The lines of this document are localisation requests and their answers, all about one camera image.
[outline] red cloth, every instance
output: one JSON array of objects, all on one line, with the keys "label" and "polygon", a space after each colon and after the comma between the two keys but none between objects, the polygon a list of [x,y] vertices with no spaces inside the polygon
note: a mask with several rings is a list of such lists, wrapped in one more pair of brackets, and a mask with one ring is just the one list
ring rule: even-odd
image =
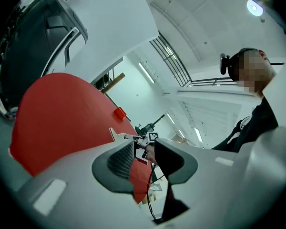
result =
[{"label": "red cloth", "polygon": [[[115,109],[104,94],[76,76],[46,75],[21,100],[10,152],[36,176],[70,153],[112,142],[110,127],[117,134],[137,135],[127,119],[113,113]],[[146,195],[150,172],[150,164],[137,160],[131,167],[130,181],[138,203]]]}]

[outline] wire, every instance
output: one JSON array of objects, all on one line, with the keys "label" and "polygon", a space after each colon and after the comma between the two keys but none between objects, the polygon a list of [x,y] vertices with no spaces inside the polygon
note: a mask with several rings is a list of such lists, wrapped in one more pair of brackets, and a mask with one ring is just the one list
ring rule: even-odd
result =
[{"label": "wire", "polygon": [[146,191],[148,208],[149,208],[149,211],[150,211],[150,213],[151,213],[153,219],[156,219],[156,216],[154,216],[153,208],[152,208],[151,203],[150,203],[150,201],[149,201],[148,190],[149,190],[149,185],[150,185],[150,182],[151,182],[152,174],[153,174],[153,171],[154,171],[155,168],[156,168],[156,165],[154,165],[153,168],[152,168],[151,174],[150,174],[149,179],[148,179],[147,191]]},{"label": "wire", "polygon": [[162,177],[164,177],[164,175],[163,175],[163,176],[161,176],[160,178],[156,179],[156,180],[155,180],[155,181],[153,181],[152,183],[155,183],[156,181],[160,180]]}]

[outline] fluorescent light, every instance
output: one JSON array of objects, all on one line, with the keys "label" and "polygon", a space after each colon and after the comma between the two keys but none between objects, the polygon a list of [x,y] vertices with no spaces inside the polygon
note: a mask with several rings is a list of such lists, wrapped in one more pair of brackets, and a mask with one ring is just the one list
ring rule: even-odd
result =
[{"label": "fluorescent light", "polygon": [[173,51],[172,51],[169,47],[165,47],[165,50],[166,50],[166,52],[167,52],[167,54],[168,54],[169,56],[172,55],[173,58],[177,60],[176,55],[174,55]]},{"label": "fluorescent light", "polygon": [[167,114],[167,116],[170,118],[170,120],[172,121],[172,123],[175,124],[175,122],[173,121],[173,119],[171,118],[171,116],[170,116],[168,113],[166,113],[166,114]]},{"label": "fluorescent light", "polygon": [[182,136],[183,138],[185,138],[184,135],[182,134],[182,132],[181,132],[180,130],[178,130],[178,131],[180,132],[181,136]]},{"label": "fluorescent light", "polygon": [[199,130],[195,128],[195,131],[196,131],[196,134],[197,134],[197,136],[198,136],[199,141],[202,142],[202,139],[201,139]]},{"label": "fluorescent light", "polygon": [[139,63],[139,66],[142,68],[142,70],[148,76],[148,78],[151,80],[151,82],[154,83],[152,77],[149,75],[149,73],[146,71],[146,69],[143,67],[143,65],[141,63]]},{"label": "fluorescent light", "polygon": [[247,2],[247,8],[250,13],[252,13],[255,16],[261,16],[264,12],[263,7],[258,5],[256,2],[253,0],[248,0]]}]

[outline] man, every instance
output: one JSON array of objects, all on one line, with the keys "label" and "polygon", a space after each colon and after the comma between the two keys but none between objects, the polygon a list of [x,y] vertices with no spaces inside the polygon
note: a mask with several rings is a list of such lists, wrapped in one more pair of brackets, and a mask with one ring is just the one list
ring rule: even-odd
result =
[{"label": "man", "polygon": [[[262,99],[252,115],[239,121],[232,133],[213,149],[239,152],[241,146],[255,141],[262,133],[275,129],[278,124],[263,95],[264,88],[276,73],[262,50],[243,48],[228,63],[228,72],[233,81],[245,87],[249,92]],[[156,163],[154,147],[147,146],[147,159]]]}]

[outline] hand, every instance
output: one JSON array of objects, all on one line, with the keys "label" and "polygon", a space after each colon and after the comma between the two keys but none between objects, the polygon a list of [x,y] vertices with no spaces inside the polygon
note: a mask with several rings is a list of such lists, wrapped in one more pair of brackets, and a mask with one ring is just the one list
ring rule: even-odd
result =
[{"label": "hand", "polygon": [[146,159],[157,165],[157,161],[154,158],[154,147],[151,145],[147,145],[146,151],[147,151]]}]

